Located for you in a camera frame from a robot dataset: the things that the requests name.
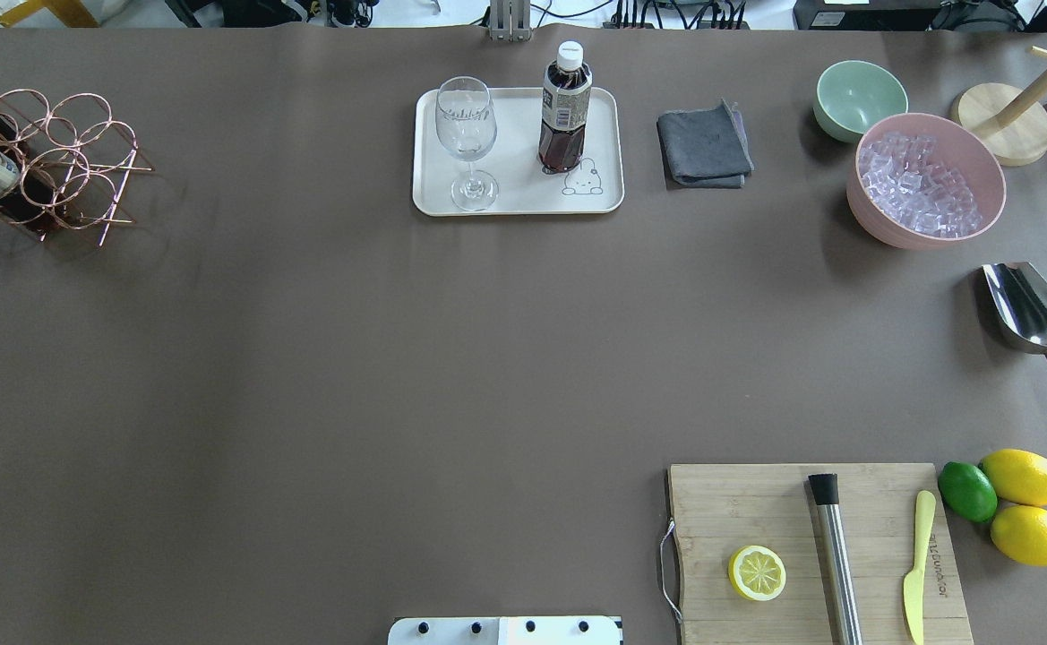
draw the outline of dark liquid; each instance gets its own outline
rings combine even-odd
[[[566,72],[559,69],[555,63],[548,66],[548,79],[552,85],[560,90],[575,90],[577,87],[587,82],[587,74],[592,68],[583,63],[581,68]],[[575,128],[575,130],[555,130],[548,126],[547,121],[541,121],[539,132],[539,163],[547,172],[567,172],[579,164],[579,159],[583,158],[583,143],[587,136],[587,127]]]
[[[44,181],[30,175],[25,178],[24,195],[20,186],[15,186],[9,195],[0,199],[0,212],[39,236],[45,236],[45,233],[57,229],[58,221],[48,213],[42,213],[43,208],[25,199],[25,196],[30,196],[30,199],[36,202],[47,204],[52,201],[52,188],[49,188]],[[55,207],[53,212],[61,216],[64,213],[62,208]]]

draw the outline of yellow knife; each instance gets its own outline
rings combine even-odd
[[[917,645],[926,644],[926,628],[921,622],[920,600],[926,591],[926,559],[929,555],[929,534],[933,532],[933,514],[937,498],[928,490],[917,493],[916,513],[913,517],[913,571],[905,574],[905,622],[909,636]]]

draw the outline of lemon slice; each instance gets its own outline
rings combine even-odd
[[[752,543],[731,556],[729,577],[741,597],[774,600],[785,588],[785,564],[778,554]]]

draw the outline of stainless steel muddler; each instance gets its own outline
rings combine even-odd
[[[829,560],[830,591],[833,593],[833,615],[842,645],[862,645],[859,625],[859,603],[850,576],[850,556],[846,554],[846,534],[842,530],[842,506],[838,499],[838,474],[809,475],[809,489],[818,505],[818,526],[826,539]]]

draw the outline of pink bowl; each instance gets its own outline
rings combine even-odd
[[[973,191],[973,196],[977,199],[982,224],[977,232],[963,238],[934,238],[901,226],[885,215],[862,186],[862,178],[859,176],[859,156],[854,152],[850,163],[850,176],[846,181],[846,199],[849,200],[850,209],[859,220],[859,224],[870,236],[901,249],[940,249],[981,236],[997,223],[1001,209],[1005,207],[1005,175],[1001,172],[994,154],[973,132],[939,115],[921,113],[891,115],[875,123],[870,131],[866,132],[859,141],[859,151],[878,141],[889,132],[900,132],[907,136],[929,134],[936,138],[937,146],[933,148],[933,155],[930,158],[948,168],[961,171],[970,191]]]

